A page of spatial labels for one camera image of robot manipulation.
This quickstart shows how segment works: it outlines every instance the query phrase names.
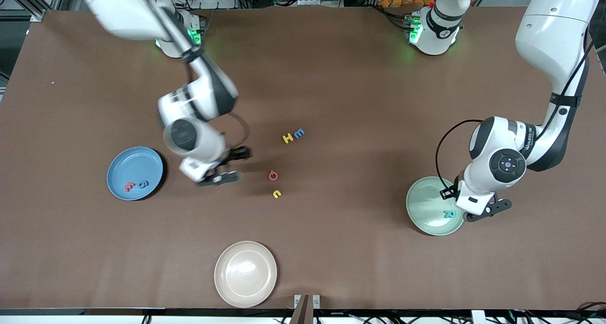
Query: table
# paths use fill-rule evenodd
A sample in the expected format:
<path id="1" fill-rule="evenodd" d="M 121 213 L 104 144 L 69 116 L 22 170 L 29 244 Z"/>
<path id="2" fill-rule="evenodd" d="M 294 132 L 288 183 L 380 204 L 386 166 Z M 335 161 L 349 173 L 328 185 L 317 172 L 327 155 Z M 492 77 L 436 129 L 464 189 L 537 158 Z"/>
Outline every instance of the table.
<path id="1" fill-rule="evenodd" d="M 109 35 L 89 13 L 49 11 L 0 104 L 0 307 L 229 307 L 214 264 L 240 240 L 277 259 L 260 307 L 305 292 L 325 308 L 604 299 L 606 80 L 595 52 L 567 156 L 500 193 L 512 209 L 447 237 L 420 233 L 405 211 L 409 186 L 436 174 L 435 146 L 452 125 L 543 121 L 550 83 L 515 50 L 523 13 L 472 8 L 457 43 L 430 57 L 373 9 L 214 12 L 205 46 L 240 90 L 254 156 L 234 165 L 241 182 L 201 189 L 179 173 L 156 111 L 186 81 L 183 65 L 152 41 Z M 212 125 L 232 143 L 241 136 L 229 117 Z M 450 179 L 470 161 L 472 126 L 442 146 Z M 298 128 L 305 136 L 285 144 Z M 135 145 L 160 151 L 169 176 L 129 203 L 107 190 L 106 171 Z"/>

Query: power strip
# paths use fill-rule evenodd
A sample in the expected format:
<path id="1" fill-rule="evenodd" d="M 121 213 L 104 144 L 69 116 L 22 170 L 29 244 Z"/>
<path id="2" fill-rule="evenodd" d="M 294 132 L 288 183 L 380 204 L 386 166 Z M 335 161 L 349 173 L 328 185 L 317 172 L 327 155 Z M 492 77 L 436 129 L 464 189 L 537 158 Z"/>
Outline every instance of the power strip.
<path id="1" fill-rule="evenodd" d="M 321 0 L 297 0 L 297 5 L 320 5 Z"/>

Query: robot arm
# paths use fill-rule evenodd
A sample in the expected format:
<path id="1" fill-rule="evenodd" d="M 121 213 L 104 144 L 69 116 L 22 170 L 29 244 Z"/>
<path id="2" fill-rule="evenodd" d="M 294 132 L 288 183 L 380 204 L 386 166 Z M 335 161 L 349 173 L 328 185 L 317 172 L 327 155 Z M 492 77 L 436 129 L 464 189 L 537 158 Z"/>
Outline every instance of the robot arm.
<path id="1" fill-rule="evenodd" d="M 409 33 L 409 42 L 428 55 L 443 54 L 455 43 L 461 20 L 472 0 L 436 0 L 432 7 L 413 13 L 419 22 Z"/>
<path id="2" fill-rule="evenodd" d="M 527 169 L 544 171 L 562 161 L 589 68 L 584 39 L 597 2 L 532 0 L 528 5 L 516 47 L 552 82 L 547 115 L 539 126 L 490 117 L 476 127 L 472 162 L 455 183 L 456 205 L 471 218 L 494 214 L 489 203 L 494 193 L 513 186 Z"/>
<path id="3" fill-rule="evenodd" d="M 223 136 L 206 123 L 231 112 L 238 91 L 210 56 L 193 42 L 184 28 L 182 15 L 170 0 L 85 1 L 109 33 L 125 39 L 163 41 L 188 65 L 188 84 L 158 101 L 165 143 L 171 151 L 185 157 L 179 170 L 199 185 L 239 180 L 236 171 L 217 174 L 216 169 L 229 160 L 249 158 L 248 149 L 230 149 Z M 192 71 L 198 76 L 196 80 Z"/>

